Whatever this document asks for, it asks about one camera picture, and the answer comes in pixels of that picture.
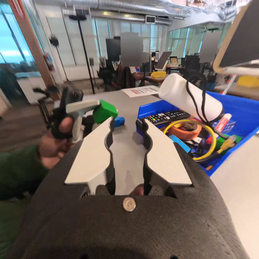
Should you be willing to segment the light blue foam piece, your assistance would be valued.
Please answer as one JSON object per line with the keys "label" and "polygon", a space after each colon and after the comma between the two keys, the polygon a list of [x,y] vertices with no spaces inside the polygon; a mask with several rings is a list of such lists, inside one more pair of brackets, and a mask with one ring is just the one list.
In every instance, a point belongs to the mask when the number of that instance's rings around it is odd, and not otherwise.
{"label": "light blue foam piece", "polygon": [[190,152],[191,148],[190,148],[188,145],[186,145],[182,140],[180,140],[179,138],[177,138],[175,135],[170,135],[169,138],[170,138],[173,142],[179,144],[179,145],[183,148],[183,150],[185,150],[186,153],[189,153],[189,152]]}

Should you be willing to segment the black computer monitor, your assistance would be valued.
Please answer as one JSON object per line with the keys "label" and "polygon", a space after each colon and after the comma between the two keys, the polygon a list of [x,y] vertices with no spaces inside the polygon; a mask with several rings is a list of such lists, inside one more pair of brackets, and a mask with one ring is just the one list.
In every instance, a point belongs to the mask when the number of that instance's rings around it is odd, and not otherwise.
{"label": "black computer monitor", "polygon": [[120,37],[114,39],[106,39],[106,49],[109,62],[120,60],[121,56],[121,43]]}

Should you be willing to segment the person's left forearm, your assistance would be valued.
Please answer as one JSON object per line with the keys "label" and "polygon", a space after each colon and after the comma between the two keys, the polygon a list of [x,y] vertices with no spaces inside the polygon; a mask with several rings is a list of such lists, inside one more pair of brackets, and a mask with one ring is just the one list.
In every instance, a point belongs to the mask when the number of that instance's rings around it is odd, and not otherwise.
{"label": "person's left forearm", "polygon": [[49,173],[39,158],[39,145],[0,154],[0,200],[35,189]]}

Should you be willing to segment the wooden support post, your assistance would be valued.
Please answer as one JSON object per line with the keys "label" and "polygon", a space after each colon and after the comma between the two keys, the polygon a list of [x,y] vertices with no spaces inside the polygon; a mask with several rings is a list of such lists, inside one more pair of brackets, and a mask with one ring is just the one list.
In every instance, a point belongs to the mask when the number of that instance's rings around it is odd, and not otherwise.
{"label": "wooden support post", "polygon": [[34,32],[33,26],[27,14],[23,1],[8,0],[12,12],[15,15],[16,21],[21,29],[21,32],[27,42],[29,50],[34,58],[38,71],[45,83],[47,89],[56,86],[53,76],[44,59],[44,54],[41,50],[37,35]]}

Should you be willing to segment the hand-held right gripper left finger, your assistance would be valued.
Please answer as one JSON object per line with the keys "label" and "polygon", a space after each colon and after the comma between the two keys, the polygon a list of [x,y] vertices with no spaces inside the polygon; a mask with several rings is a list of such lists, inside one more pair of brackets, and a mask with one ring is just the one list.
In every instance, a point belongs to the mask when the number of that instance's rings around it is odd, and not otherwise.
{"label": "hand-held right gripper left finger", "polygon": [[114,125],[111,116],[83,139],[65,185],[84,185],[88,195],[95,195],[97,186],[104,185],[110,195],[115,194],[115,168],[110,150]]}

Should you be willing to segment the white red marker pen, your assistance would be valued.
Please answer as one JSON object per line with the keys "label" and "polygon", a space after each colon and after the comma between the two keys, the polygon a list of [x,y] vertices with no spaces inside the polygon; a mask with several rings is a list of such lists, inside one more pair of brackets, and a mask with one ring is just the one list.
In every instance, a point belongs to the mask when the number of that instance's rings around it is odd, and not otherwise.
{"label": "white red marker pen", "polygon": [[215,131],[222,132],[229,120],[231,119],[232,115],[229,113],[226,113],[223,115],[223,117],[219,120],[217,125],[214,127]]}

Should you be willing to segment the person's green jacket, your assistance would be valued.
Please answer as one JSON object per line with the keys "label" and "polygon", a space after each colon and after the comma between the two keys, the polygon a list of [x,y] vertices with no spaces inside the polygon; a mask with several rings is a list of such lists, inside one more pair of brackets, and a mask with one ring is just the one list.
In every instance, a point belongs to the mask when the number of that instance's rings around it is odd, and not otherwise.
{"label": "person's green jacket", "polygon": [[23,214],[32,197],[0,201],[0,251],[1,258],[15,242]]}

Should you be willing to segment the large blue plastic bin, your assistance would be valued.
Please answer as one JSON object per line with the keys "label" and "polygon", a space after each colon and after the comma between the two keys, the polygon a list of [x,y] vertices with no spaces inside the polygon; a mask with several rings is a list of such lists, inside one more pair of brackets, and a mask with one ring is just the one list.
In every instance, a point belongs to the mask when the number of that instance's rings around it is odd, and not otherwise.
{"label": "large blue plastic bin", "polygon": [[[215,99],[219,100],[226,113],[230,113],[236,124],[230,133],[242,137],[241,141],[224,155],[220,155],[200,167],[210,177],[237,149],[245,144],[259,130],[259,102],[253,99],[241,98],[232,95],[222,95],[217,92],[206,92]],[[164,101],[149,103],[139,107],[138,117],[144,118],[150,115],[156,115],[160,112],[170,112],[179,109],[178,107]]]}

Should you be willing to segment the red fire extinguisher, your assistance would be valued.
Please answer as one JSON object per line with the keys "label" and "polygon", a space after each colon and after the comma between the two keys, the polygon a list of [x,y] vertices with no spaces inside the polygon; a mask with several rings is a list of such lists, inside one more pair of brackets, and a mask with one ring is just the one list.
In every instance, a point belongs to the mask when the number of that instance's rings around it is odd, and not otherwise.
{"label": "red fire extinguisher", "polygon": [[53,60],[52,60],[51,56],[48,53],[46,53],[46,54],[43,54],[43,57],[44,57],[44,60],[47,64],[48,70],[50,72],[54,72],[55,68],[54,68]]}

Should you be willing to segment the white printed paper sheet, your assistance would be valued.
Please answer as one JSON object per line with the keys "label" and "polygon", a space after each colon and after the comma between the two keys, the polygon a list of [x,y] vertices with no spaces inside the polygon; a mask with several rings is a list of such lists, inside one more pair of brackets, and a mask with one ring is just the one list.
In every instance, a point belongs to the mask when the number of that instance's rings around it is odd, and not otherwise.
{"label": "white printed paper sheet", "polygon": [[134,97],[142,97],[142,96],[149,96],[149,95],[156,95],[159,92],[159,87],[157,86],[140,86],[135,88],[126,88],[122,89],[121,91],[124,92],[129,98]]}

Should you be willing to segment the green foam cube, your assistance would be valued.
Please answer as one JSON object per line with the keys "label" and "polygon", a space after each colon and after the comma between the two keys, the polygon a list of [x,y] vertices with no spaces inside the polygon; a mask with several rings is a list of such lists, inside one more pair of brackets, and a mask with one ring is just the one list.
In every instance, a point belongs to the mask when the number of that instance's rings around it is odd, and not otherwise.
{"label": "green foam cube", "polygon": [[95,107],[93,110],[93,121],[97,124],[102,124],[105,120],[110,117],[116,118],[118,116],[118,111],[116,107],[109,102],[102,99],[99,100],[99,106]]}

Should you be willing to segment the white plastic bottle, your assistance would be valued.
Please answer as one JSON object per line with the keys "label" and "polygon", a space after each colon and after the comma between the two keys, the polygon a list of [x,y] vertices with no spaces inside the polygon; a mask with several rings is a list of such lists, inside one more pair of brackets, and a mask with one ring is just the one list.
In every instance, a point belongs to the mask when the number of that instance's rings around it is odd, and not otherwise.
{"label": "white plastic bottle", "polygon": [[[167,76],[160,86],[159,97],[170,104],[198,118],[194,102],[186,90],[186,79],[174,73]],[[209,122],[219,121],[225,114],[225,109],[220,101],[205,94],[205,115]]]}

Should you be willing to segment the metal air duct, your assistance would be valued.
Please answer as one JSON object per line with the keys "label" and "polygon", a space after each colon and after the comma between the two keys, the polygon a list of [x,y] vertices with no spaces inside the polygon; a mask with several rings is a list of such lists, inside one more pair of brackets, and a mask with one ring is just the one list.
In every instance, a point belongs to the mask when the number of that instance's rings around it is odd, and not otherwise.
{"label": "metal air duct", "polygon": [[166,10],[164,7],[145,5],[144,2],[137,3],[136,1],[72,1],[72,0],[39,0],[34,1],[39,4],[58,5],[62,7],[75,7],[84,9],[95,9],[101,11],[118,11],[128,12],[133,14],[163,16],[168,18],[186,18],[180,8],[169,8]]}

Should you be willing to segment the black remote control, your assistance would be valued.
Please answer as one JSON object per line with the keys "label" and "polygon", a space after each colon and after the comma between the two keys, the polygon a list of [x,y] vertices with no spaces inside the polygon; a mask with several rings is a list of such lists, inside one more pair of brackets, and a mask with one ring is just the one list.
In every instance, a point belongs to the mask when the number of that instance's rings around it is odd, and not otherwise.
{"label": "black remote control", "polygon": [[169,112],[161,112],[154,115],[147,115],[136,120],[136,127],[141,128],[143,121],[147,119],[155,126],[163,125],[169,122],[174,122],[182,119],[189,118],[191,115],[181,109],[172,110]]}

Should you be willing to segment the black pole with ribbed disc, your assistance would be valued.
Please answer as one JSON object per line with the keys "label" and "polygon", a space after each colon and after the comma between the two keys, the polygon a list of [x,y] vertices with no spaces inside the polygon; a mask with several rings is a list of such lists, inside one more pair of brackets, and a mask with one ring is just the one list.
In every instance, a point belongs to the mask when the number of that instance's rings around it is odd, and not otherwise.
{"label": "black pole with ribbed disc", "polygon": [[85,58],[86,58],[86,65],[87,65],[87,68],[88,68],[88,74],[89,74],[89,78],[90,78],[92,93],[95,94],[95,89],[94,89],[92,75],[91,75],[90,66],[89,66],[89,60],[88,60],[87,51],[86,51],[86,45],[85,45],[83,31],[82,31],[82,27],[81,27],[81,21],[87,20],[86,16],[84,14],[82,14],[82,15],[79,15],[79,14],[69,15],[69,19],[71,19],[73,21],[77,21],[77,23],[78,23],[79,33],[80,33],[80,37],[81,37],[81,41],[82,41],[83,51],[84,51]]}

